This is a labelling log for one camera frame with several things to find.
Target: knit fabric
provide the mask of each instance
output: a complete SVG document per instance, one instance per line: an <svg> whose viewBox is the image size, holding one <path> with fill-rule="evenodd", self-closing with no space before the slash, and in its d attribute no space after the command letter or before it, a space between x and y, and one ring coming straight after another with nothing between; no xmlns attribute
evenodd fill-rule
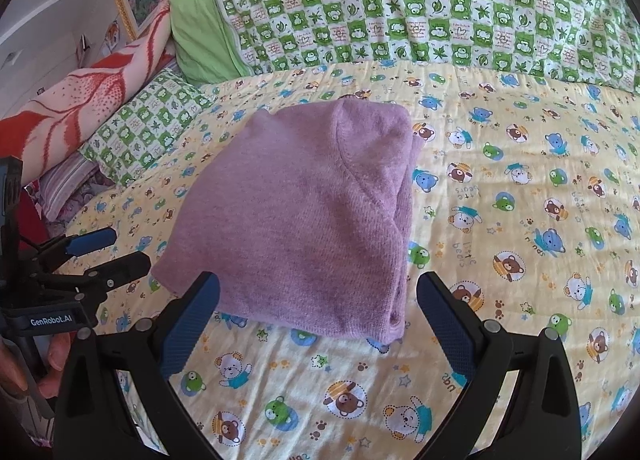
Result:
<svg viewBox="0 0 640 460"><path fill-rule="evenodd" d="M201 271L217 274L220 312L398 339L421 147L396 104L259 110L191 187L152 274L179 296Z"/></svg>

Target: finger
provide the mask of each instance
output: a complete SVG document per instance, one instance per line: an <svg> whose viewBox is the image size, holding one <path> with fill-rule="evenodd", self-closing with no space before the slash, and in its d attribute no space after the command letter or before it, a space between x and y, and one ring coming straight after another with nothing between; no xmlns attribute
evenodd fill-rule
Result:
<svg viewBox="0 0 640 460"><path fill-rule="evenodd" d="M44 398L58 396L60 389L60 380L62 380L62 372L59 370L50 370L38 383L40 393Z"/></svg>
<svg viewBox="0 0 640 460"><path fill-rule="evenodd" d="M51 337L47 360L50 366L59 372L65 367L66 358L71 348L71 337L68 333L55 334Z"/></svg>
<svg viewBox="0 0 640 460"><path fill-rule="evenodd" d="M27 379L24 378L20 365L2 339L0 339L0 377L4 377L21 392L25 392L28 388Z"/></svg>

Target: blue gripper pad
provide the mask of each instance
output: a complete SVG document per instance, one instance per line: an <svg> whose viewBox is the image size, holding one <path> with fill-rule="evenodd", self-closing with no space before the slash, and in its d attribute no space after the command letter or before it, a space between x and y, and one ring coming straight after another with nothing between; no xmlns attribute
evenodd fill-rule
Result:
<svg viewBox="0 0 640 460"><path fill-rule="evenodd" d="M84 256L89 252L94 252L94 250L112 246L117 238L118 235L116 231L110 227L106 227L91 233L73 236L65 250L66 253L71 256Z"/></svg>
<svg viewBox="0 0 640 460"><path fill-rule="evenodd" d="M202 335L211 315L218 306L220 300L220 281L215 274L203 272L191 285L199 290L185 307L178 321L162 343L162 362L160 373L164 380L168 380L173 374L180 373L187 359L191 355L198 339Z"/></svg>
<svg viewBox="0 0 640 460"><path fill-rule="evenodd" d="M476 373L473 341L427 275L418 281L417 299L453 371L471 381Z"/></svg>

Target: human hand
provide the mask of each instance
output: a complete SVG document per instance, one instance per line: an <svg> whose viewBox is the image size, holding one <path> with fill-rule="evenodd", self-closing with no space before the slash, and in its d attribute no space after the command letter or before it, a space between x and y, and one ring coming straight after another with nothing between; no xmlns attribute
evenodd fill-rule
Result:
<svg viewBox="0 0 640 460"><path fill-rule="evenodd" d="M65 367L66 358L71 348L71 335L55 334L51 337L47 361L49 361L49 373L40 379L38 389L44 398L51 398L58 395L60 380L62 380L62 369ZM9 393L14 395L26 392L28 389L27 379L24 372L15 359L14 355L7 349L0 340L0 384Z"/></svg>

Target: green checkered pillowcase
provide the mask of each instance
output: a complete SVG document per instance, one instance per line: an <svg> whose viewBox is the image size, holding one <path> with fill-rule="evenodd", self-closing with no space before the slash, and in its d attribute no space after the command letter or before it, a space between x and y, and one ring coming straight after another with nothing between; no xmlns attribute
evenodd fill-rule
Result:
<svg viewBox="0 0 640 460"><path fill-rule="evenodd" d="M128 186L171 148L211 101L164 69L80 148L115 183Z"/></svg>

